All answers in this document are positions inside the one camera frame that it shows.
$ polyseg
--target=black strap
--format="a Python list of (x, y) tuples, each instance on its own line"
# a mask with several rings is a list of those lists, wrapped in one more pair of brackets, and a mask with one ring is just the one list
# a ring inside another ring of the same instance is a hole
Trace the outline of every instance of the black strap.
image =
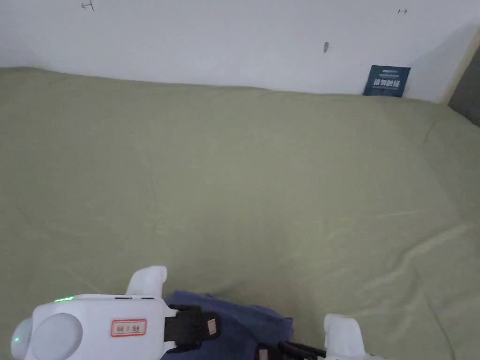
[(164, 341), (175, 341), (177, 345), (168, 353), (198, 349), (202, 342), (220, 336), (220, 316), (215, 312), (203, 312), (199, 306), (171, 305), (178, 310), (175, 317), (165, 318)]
[(319, 357), (326, 358), (327, 352), (322, 349), (313, 348), (308, 345), (294, 343), (291, 341), (281, 341), (278, 343), (278, 349), (296, 360), (317, 360)]

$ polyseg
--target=blue fabric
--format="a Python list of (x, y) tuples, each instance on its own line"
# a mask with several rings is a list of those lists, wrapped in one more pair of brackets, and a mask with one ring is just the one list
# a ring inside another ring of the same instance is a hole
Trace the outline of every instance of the blue fabric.
[(203, 311), (216, 312), (222, 321), (217, 340), (205, 341), (202, 347), (179, 354), (165, 354), (163, 360), (253, 360), (259, 343), (276, 346), (291, 340), (293, 320), (261, 306), (240, 306), (211, 295), (176, 291), (165, 300), (167, 305), (198, 305)]

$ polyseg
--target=pencil mark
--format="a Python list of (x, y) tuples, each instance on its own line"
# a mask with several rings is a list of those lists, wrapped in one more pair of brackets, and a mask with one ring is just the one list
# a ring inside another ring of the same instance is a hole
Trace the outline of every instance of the pencil mark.
[(93, 10), (92, 0), (90, 0), (90, 3), (89, 3), (89, 4), (84, 4), (84, 3), (82, 2), (82, 7), (83, 7), (84, 9), (86, 9), (87, 6), (91, 6), (91, 7), (92, 7), (92, 11), (95, 11), (95, 10)]

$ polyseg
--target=blue card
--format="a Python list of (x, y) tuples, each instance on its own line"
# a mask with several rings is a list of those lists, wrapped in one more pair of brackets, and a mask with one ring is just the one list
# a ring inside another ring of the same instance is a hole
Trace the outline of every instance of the blue card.
[(402, 97), (410, 68), (372, 65), (363, 94)]

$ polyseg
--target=white robot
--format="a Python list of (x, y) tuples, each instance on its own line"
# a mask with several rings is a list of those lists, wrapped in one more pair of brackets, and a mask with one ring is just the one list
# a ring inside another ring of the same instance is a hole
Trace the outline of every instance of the white robot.
[[(12, 336), (16, 360), (159, 360), (166, 352), (199, 348), (220, 336), (216, 313), (170, 308), (162, 299), (167, 269), (133, 274), (125, 295), (75, 295), (40, 305)], [(381, 359), (365, 352), (354, 319), (325, 318), (326, 358)]]

